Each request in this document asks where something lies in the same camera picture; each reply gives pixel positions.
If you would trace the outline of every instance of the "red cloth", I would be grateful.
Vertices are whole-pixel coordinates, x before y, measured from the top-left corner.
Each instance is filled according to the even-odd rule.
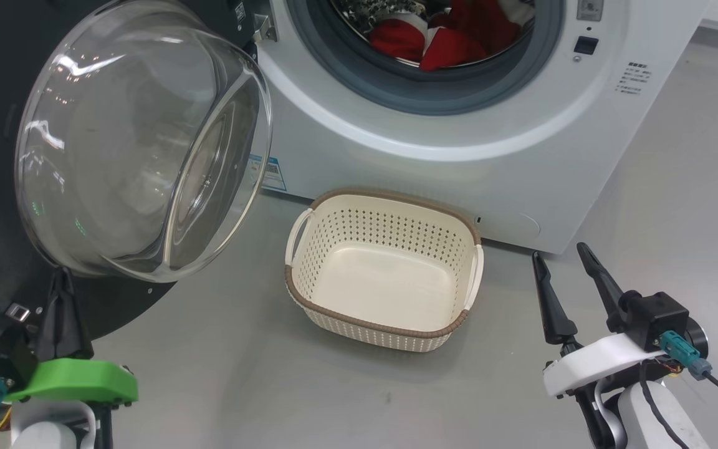
[[[424,70],[475,62],[508,48],[519,36],[519,25],[509,22],[497,0],[451,0],[450,14],[428,24],[437,31],[421,63]]]
[[[370,45],[383,54],[419,62],[423,58],[425,36],[410,23],[391,18],[370,31]]]

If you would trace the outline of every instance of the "green plastic part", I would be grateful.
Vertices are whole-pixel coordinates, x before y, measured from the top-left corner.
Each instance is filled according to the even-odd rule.
[[[104,360],[57,359],[37,365],[26,389],[6,396],[97,403],[136,402],[137,379],[123,367]]]

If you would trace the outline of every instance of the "brown basket rim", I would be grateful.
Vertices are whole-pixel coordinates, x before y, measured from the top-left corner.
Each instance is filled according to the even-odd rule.
[[[436,210],[437,212],[448,214],[449,216],[453,216],[459,221],[461,221],[465,226],[467,226],[467,229],[470,231],[470,234],[473,237],[473,242],[478,245],[481,244],[481,235],[479,235],[478,231],[475,227],[473,227],[472,223],[463,215],[456,213],[453,210],[450,210],[449,208],[445,208],[442,205],[437,205],[434,202],[424,200],[422,198],[418,198],[416,196],[409,196],[404,195],[402,193],[396,193],[395,191],[387,191],[387,190],[366,190],[365,188],[339,188],[338,190],[332,190],[328,191],[328,193],[323,194],[322,196],[319,196],[311,205],[311,210],[316,210],[316,208],[323,204],[328,199],[331,199],[336,196],[342,196],[342,195],[355,195],[355,196],[370,196],[375,198],[381,198],[384,200],[392,200],[392,201],[401,201],[405,202],[411,205],[416,205],[424,208],[430,208],[430,210]],[[448,326],[443,327],[442,329],[432,331],[432,332],[423,332],[423,331],[413,331],[409,329],[401,329],[400,327],[391,327],[391,326],[384,326],[382,324],[377,323],[371,323],[370,321],[364,321],[364,319],[354,318],[353,316],[343,315],[342,313],[334,312],[331,309],[327,309],[326,307],[322,307],[319,304],[314,304],[312,301],[309,301],[307,298],[304,298],[304,296],[297,290],[295,287],[295,284],[293,282],[293,267],[290,265],[285,265],[284,268],[284,276],[285,281],[287,281],[287,288],[290,289],[290,293],[293,296],[293,298],[299,302],[302,306],[306,307],[307,309],[314,310],[314,312],[322,313],[323,315],[326,315],[330,318],[339,319],[339,321],[345,321],[348,324],[353,324],[356,326],[361,327],[367,327],[367,329],[371,329],[378,332],[387,332],[388,334],[398,335],[398,336],[406,336],[411,338],[422,338],[422,339],[433,339],[433,338],[439,338],[442,336],[446,336],[448,334],[453,333],[456,329],[461,326],[462,323],[464,323],[465,319],[467,319],[467,316],[469,315],[468,310],[462,310],[459,313],[459,316],[456,317],[456,319],[453,320],[452,323],[448,324]]]

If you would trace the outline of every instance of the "black square latch slot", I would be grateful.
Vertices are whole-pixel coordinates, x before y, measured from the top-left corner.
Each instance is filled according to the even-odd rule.
[[[595,54],[595,49],[598,48],[598,42],[600,42],[600,39],[581,36],[578,38],[578,43],[575,44],[575,53]]]

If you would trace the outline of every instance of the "sticker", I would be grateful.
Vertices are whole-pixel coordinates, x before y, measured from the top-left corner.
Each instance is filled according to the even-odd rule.
[[[600,22],[603,18],[603,0],[578,0],[578,20]]]
[[[641,62],[628,62],[619,75],[619,79],[616,80],[615,91],[621,94],[641,95],[652,76],[653,72],[650,71],[649,65]]]
[[[256,184],[259,177],[259,167],[262,165],[262,156],[251,154],[248,156],[251,161],[249,168],[251,170],[251,181]],[[262,180],[262,187],[271,190],[287,191],[287,185],[284,184],[284,176],[282,176],[282,168],[279,166],[279,159],[269,157],[267,166],[265,167],[265,179]]]
[[[237,8],[234,8],[234,14],[237,15],[237,23],[242,22],[242,20],[246,18],[246,6],[240,2]]]

